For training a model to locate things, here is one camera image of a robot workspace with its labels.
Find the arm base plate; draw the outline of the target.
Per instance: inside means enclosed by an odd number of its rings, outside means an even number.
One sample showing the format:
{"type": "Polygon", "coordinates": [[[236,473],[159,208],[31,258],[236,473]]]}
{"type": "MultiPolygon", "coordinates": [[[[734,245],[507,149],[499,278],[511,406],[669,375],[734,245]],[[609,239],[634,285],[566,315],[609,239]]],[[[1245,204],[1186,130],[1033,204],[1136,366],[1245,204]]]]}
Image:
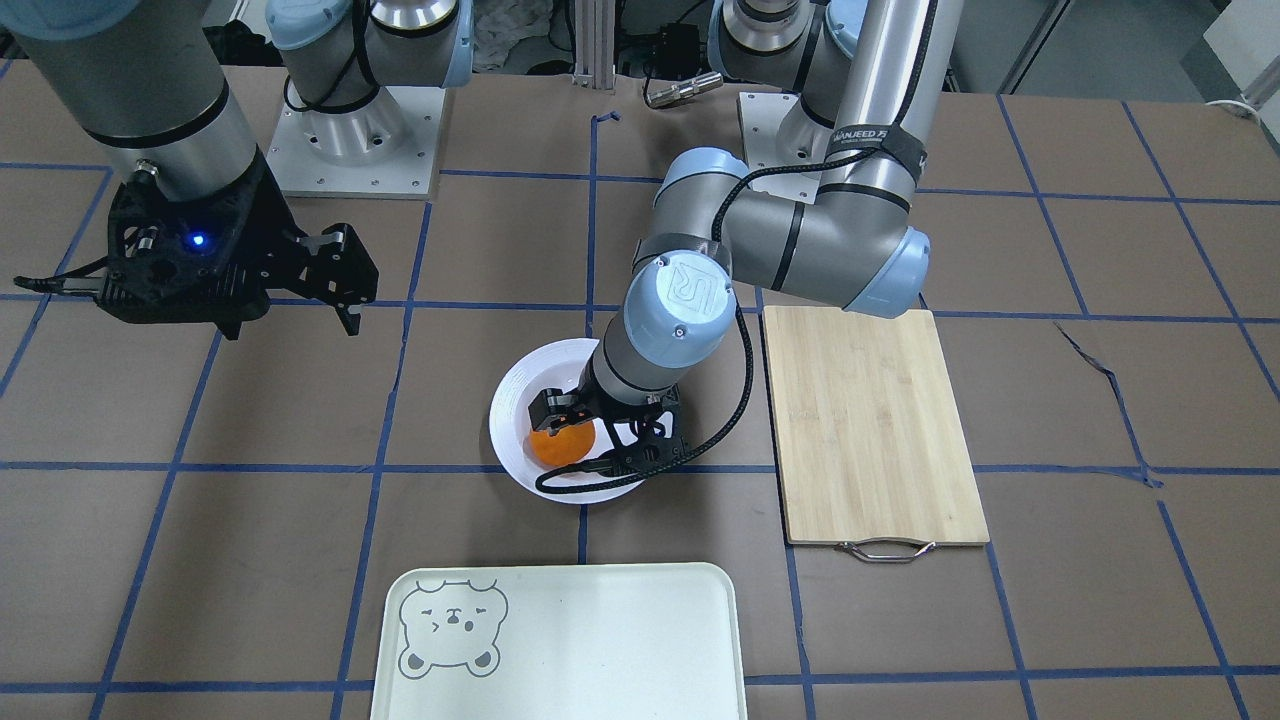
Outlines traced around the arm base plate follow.
{"type": "Polygon", "coordinates": [[[429,200],[451,100],[396,86],[346,114],[284,108],[264,155],[287,197],[429,200]]]}
{"type": "Polygon", "coordinates": [[[867,94],[855,87],[842,99],[817,88],[788,95],[741,94],[740,120],[751,170],[792,165],[803,170],[754,179],[736,197],[727,217],[777,224],[803,211],[822,220],[854,225],[905,223],[923,172],[938,95],[931,92],[916,97],[909,102],[904,118],[897,117],[901,101],[899,87],[886,94],[867,94]],[[832,143],[837,160],[864,149],[864,138],[855,140],[855,146],[849,149],[845,127],[878,129],[883,126],[901,126],[908,133],[902,156],[884,154],[881,142],[873,138],[869,143],[874,152],[865,161],[832,172],[817,169],[817,164],[829,159],[832,143]]]}

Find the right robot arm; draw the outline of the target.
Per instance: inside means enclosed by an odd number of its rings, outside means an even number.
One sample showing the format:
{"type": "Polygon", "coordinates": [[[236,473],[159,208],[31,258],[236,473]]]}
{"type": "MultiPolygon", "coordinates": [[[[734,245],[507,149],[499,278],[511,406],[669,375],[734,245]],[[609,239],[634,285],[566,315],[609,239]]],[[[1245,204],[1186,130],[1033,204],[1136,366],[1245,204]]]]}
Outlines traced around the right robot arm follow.
{"type": "Polygon", "coordinates": [[[474,4],[270,1],[265,18],[288,72],[268,147],[193,3],[3,4],[3,27],[122,181],[104,256],[18,287],[228,340],[284,290],[358,333],[375,261],[352,225],[308,233],[287,200],[429,195],[445,91],[474,68],[474,4]]]}

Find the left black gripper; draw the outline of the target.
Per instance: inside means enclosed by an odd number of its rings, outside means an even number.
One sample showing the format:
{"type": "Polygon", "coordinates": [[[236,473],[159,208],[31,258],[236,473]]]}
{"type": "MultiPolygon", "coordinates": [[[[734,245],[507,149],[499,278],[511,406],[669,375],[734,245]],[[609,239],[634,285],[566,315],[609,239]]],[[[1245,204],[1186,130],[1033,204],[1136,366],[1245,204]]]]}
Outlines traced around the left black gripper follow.
{"type": "Polygon", "coordinates": [[[595,419],[608,424],[637,420],[641,406],[623,404],[589,380],[575,389],[540,389],[527,406],[527,416],[532,430],[554,434],[561,428],[595,419]]]}

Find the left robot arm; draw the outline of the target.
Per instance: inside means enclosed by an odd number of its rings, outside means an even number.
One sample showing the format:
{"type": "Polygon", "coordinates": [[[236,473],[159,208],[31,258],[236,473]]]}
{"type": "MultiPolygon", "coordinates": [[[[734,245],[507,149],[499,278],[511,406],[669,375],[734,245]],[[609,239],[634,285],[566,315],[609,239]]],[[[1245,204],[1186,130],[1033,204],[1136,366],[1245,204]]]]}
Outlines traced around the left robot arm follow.
{"type": "Polygon", "coordinates": [[[568,389],[518,392],[534,430],[640,420],[719,346],[733,282],[895,318],[915,301],[931,242],[909,224],[960,1],[721,1],[709,56],[733,78],[814,97],[812,149],[778,174],[817,174],[810,200],[753,188],[732,152],[681,152],[655,193],[621,309],[568,389]]]}

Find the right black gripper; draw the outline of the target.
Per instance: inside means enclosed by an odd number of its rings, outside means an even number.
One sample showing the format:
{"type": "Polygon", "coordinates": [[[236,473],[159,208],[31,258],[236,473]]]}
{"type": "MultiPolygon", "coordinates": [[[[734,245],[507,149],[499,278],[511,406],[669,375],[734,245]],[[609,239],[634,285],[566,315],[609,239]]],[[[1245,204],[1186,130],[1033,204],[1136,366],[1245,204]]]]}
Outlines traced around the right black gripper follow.
{"type": "Polygon", "coordinates": [[[212,323],[229,340],[285,290],[334,307],[357,336],[379,272],[352,225],[306,234],[266,160],[256,156],[225,188],[172,201],[159,173],[137,167],[108,217],[108,254],[93,301],[134,324],[212,323]]]}

